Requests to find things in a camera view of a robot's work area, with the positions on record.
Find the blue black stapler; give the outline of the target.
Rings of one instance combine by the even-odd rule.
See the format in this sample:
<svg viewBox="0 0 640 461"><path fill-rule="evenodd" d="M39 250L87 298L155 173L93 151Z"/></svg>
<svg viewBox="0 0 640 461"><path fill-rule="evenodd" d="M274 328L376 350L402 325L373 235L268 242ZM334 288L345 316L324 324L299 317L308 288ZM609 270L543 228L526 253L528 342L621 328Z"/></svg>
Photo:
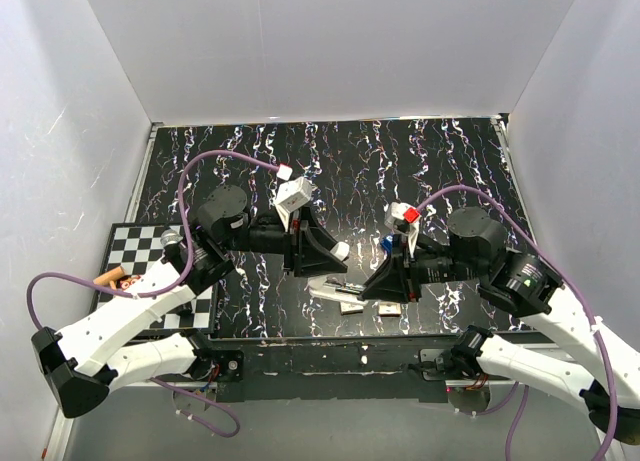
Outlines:
<svg viewBox="0 0 640 461"><path fill-rule="evenodd" d="M402 236L400 234L390 234L380 239L380 248L385 254L390 255L396 248L402 246Z"/></svg>

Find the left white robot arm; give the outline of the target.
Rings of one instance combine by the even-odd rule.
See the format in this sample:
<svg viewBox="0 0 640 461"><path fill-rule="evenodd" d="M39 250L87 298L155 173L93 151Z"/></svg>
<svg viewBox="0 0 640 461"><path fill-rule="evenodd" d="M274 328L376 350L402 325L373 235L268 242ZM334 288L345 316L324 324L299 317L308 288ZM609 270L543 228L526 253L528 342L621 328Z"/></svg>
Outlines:
<svg viewBox="0 0 640 461"><path fill-rule="evenodd" d="M275 254L283 270L315 280L346 272L349 247L318 222L299 178L281 185L274 211L253 217L234 185L216 188L198 208L190 231L163 235L163 254L131 287L85 318L31 338L39 368L67 418L82 416L124 386L162 375L193 381L225 376L230 357L216 354L196 329L142 344L134 338L169 312L195 301L235 267L232 251Z"/></svg>

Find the white plastic stick tool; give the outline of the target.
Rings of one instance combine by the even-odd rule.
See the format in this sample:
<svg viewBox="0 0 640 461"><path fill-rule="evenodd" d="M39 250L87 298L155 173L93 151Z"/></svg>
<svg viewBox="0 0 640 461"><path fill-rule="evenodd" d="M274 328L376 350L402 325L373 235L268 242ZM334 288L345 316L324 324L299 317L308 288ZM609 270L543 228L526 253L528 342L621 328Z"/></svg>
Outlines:
<svg viewBox="0 0 640 461"><path fill-rule="evenodd" d="M309 278L307 280L307 290L311 296L316 298L362 307L368 304L366 300L360 298L363 287L329 280L327 275Z"/></svg>

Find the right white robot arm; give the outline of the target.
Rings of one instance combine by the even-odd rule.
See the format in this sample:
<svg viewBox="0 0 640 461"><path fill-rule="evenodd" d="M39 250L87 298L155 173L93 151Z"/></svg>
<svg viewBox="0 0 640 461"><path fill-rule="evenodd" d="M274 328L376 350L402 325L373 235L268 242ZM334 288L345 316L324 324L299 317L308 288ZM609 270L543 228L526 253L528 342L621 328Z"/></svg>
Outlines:
<svg viewBox="0 0 640 461"><path fill-rule="evenodd" d="M393 237L390 253L365 282L362 300L409 303L423 286L448 281L478 282L491 306L552 340L569 356L562 361L470 326L455 344L418 369L430 375L499 376L552 395L586 414L601 431L609 425L610 394L594 335L601 334L616 383L616 440L639 442L639 354L608 328L588 319L574 292L540 257L511 250L507 231L479 207L454 211L449 242L420 237L411 251L405 235Z"/></svg>

